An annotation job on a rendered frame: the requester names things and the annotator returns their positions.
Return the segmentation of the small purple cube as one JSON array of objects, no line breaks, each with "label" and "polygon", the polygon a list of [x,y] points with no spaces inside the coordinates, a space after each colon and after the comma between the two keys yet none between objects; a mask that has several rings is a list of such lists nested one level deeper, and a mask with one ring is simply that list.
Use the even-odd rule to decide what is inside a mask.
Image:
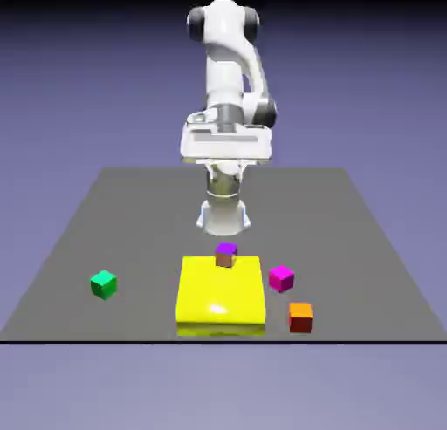
[{"label": "small purple cube", "polygon": [[215,250],[215,263],[218,267],[232,268],[238,255],[234,242],[220,242]]}]

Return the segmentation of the small magenta cube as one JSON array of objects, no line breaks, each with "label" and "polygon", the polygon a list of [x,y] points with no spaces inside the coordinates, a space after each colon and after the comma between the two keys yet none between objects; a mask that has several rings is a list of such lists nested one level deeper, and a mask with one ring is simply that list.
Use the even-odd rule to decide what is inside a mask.
[{"label": "small magenta cube", "polygon": [[294,276],[294,272],[285,265],[273,267],[269,270],[269,285],[278,293],[283,293],[293,287]]}]

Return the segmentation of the small green cube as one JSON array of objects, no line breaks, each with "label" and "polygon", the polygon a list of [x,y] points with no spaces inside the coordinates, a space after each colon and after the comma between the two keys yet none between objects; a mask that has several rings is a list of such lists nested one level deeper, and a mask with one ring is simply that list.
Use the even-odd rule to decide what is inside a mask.
[{"label": "small green cube", "polygon": [[107,270],[101,270],[91,277],[90,285],[96,297],[107,300],[117,291],[118,278]]}]

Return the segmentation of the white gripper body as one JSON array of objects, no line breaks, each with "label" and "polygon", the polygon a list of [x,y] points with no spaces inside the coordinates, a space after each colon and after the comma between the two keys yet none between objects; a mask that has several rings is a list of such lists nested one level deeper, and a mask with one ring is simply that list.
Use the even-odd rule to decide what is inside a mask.
[{"label": "white gripper body", "polygon": [[269,160],[272,157],[272,130],[267,127],[235,125],[236,131],[222,133],[217,125],[185,124],[180,154],[185,161]]}]

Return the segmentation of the large yellow box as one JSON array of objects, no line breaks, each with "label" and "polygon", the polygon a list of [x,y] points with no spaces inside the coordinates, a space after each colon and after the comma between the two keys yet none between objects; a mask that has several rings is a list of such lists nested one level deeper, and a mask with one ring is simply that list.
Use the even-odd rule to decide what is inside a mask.
[{"label": "large yellow box", "polygon": [[214,256],[185,256],[175,306],[181,337],[262,336],[266,307],[258,256],[216,265]]}]

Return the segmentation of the small orange cube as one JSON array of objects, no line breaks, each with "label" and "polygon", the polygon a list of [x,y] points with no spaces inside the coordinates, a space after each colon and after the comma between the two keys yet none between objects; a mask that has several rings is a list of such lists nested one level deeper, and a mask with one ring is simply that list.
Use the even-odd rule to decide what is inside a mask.
[{"label": "small orange cube", "polygon": [[310,303],[291,302],[288,312],[291,333],[310,333],[313,328],[313,307]]}]

